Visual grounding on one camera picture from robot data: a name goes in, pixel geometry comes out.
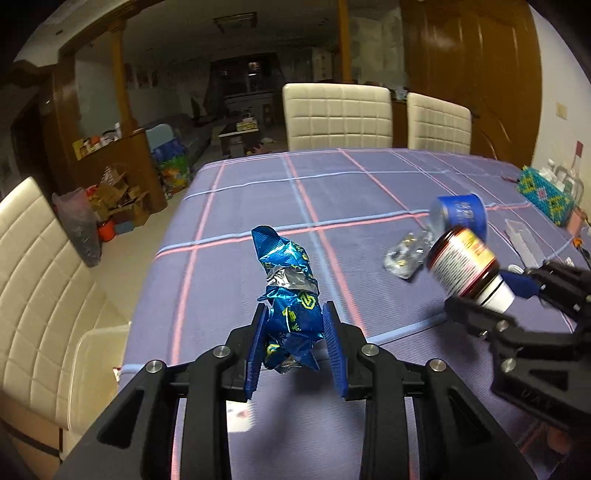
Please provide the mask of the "brown supplement bottle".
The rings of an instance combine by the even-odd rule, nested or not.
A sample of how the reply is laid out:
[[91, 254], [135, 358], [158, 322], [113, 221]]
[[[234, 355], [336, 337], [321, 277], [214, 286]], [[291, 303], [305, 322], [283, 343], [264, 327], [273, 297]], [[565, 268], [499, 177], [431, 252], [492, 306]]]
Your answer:
[[455, 226], [432, 246], [427, 269], [449, 296], [505, 313], [515, 295], [500, 274], [495, 254], [469, 228]]

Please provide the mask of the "blue foil snack wrapper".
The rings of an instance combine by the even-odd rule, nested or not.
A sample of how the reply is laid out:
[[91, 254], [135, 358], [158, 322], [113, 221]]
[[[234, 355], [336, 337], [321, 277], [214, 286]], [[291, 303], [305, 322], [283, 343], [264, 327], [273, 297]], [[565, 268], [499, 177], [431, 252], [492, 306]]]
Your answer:
[[314, 349], [324, 337], [318, 281], [304, 247], [270, 226], [252, 229], [253, 246], [266, 272], [263, 364], [284, 373], [304, 367], [318, 371]]

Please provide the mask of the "clear plastic wrapper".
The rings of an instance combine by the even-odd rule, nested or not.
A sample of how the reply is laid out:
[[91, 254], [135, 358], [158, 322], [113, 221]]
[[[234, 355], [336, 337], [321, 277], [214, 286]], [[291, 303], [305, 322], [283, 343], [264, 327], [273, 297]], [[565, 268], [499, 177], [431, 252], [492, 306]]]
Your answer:
[[383, 262], [384, 269], [397, 278], [410, 281], [424, 265], [433, 244], [431, 230], [409, 232], [387, 250]]

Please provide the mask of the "blue can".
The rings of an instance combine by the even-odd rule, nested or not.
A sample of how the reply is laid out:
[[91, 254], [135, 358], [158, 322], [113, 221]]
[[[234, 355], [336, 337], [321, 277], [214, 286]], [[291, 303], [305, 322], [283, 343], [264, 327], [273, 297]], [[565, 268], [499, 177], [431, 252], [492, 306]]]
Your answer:
[[470, 229], [483, 242], [487, 241], [488, 217], [481, 198], [474, 193], [439, 196], [430, 207], [430, 228], [439, 238], [453, 227]]

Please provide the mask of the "clear plastic trash bin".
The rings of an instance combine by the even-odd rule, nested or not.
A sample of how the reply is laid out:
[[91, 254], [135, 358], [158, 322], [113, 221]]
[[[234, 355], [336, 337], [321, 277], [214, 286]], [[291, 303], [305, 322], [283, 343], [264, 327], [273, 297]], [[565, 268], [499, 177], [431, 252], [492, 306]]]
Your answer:
[[64, 460], [117, 394], [129, 324], [93, 329], [79, 340], [68, 391]]

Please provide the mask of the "clear plastic strip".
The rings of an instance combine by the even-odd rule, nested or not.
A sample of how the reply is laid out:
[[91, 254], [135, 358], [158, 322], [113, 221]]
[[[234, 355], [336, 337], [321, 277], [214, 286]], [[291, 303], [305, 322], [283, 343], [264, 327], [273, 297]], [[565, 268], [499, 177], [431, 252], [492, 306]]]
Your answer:
[[531, 231], [524, 223], [519, 221], [506, 219], [505, 223], [506, 234], [524, 266], [526, 268], [541, 267], [545, 261], [545, 256]]

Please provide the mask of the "green patterned tissue box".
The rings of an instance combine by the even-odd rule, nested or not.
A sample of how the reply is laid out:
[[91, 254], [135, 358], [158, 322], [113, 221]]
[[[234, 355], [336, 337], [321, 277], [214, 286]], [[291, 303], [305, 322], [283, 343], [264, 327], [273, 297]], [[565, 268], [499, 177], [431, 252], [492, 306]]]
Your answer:
[[557, 226], [564, 227], [568, 223], [574, 199], [546, 180], [536, 169], [523, 168], [517, 190]]

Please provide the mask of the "purple plaid tablecloth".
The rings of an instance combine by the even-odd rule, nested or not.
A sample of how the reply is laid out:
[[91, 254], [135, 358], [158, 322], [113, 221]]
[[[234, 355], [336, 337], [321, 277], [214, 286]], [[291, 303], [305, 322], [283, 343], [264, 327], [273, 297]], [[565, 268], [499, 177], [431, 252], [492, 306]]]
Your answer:
[[[525, 454], [538, 479], [560, 455], [547, 428], [490, 391], [488, 344], [448, 323], [445, 291], [422, 270], [411, 282], [384, 267], [387, 250], [429, 223], [438, 196], [476, 193], [488, 210], [487, 244], [503, 267], [523, 265], [506, 235], [521, 222], [544, 257], [587, 267], [571, 236], [519, 194], [508, 163], [408, 150], [324, 150], [218, 161], [181, 200], [135, 309], [121, 376], [148, 360], [189, 362], [249, 324], [266, 274], [250, 232], [270, 225], [307, 250], [322, 303], [401, 360], [441, 358]], [[365, 405], [339, 398], [321, 372], [264, 370], [230, 434], [233, 479], [358, 479]]]

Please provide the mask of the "near cream quilted chair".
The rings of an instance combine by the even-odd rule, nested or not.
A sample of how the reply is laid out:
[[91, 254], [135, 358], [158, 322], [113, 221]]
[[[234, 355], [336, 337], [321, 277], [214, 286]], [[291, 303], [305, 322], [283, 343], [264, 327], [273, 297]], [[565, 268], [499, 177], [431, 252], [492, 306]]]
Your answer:
[[129, 324], [92, 277], [33, 178], [1, 202], [1, 390], [63, 431], [74, 352]]

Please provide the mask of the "orange bucket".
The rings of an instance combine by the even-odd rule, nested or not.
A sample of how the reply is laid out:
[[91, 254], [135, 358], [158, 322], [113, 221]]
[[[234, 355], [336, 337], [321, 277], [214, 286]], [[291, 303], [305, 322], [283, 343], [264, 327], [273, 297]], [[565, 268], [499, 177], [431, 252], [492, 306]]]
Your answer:
[[115, 224], [111, 219], [103, 221], [97, 225], [97, 233], [101, 243], [107, 243], [116, 236]]

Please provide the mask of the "grey plastic bag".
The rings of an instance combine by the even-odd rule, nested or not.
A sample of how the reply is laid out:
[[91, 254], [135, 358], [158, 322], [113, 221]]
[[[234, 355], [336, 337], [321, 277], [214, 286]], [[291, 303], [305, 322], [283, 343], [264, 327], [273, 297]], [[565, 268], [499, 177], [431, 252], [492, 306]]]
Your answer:
[[52, 202], [62, 228], [75, 250], [88, 267], [101, 260], [101, 247], [97, 231], [97, 217], [82, 188], [64, 195], [52, 194]]

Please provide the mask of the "colourful printed bag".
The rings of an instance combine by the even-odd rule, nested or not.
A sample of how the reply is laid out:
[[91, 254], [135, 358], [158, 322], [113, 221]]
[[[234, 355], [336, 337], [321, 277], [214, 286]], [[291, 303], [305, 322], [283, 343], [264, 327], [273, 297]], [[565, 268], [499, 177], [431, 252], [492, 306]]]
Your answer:
[[151, 155], [166, 199], [188, 187], [190, 169], [185, 148], [178, 139], [156, 147]]

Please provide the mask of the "dark coffee table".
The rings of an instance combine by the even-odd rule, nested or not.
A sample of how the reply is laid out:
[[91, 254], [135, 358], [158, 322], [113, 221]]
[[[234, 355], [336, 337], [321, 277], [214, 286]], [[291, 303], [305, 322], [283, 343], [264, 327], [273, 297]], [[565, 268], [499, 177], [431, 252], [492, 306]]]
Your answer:
[[239, 158], [259, 147], [260, 131], [256, 118], [249, 116], [224, 126], [218, 134], [221, 153]]

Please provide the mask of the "wooden partition counter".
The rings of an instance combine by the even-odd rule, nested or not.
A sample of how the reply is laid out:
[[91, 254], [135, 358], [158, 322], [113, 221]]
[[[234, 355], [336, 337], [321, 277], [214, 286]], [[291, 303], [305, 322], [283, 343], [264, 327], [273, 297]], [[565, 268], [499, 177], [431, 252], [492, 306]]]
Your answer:
[[62, 153], [55, 177], [59, 191], [89, 187], [102, 177], [106, 167], [124, 172], [132, 186], [146, 193], [152, 213], [162, 211], [167, 201], [153, 166], [147, 137], [142, 129], [133, 130], [127, 121], [121, 123], [123, 138], [77, 159], [73, 144], [82, 138], [78, 127], [79, 104], [75, 82], [75, 57], [62, 55], [52, 70], [53, 111], [57, 122], [57, 142]]

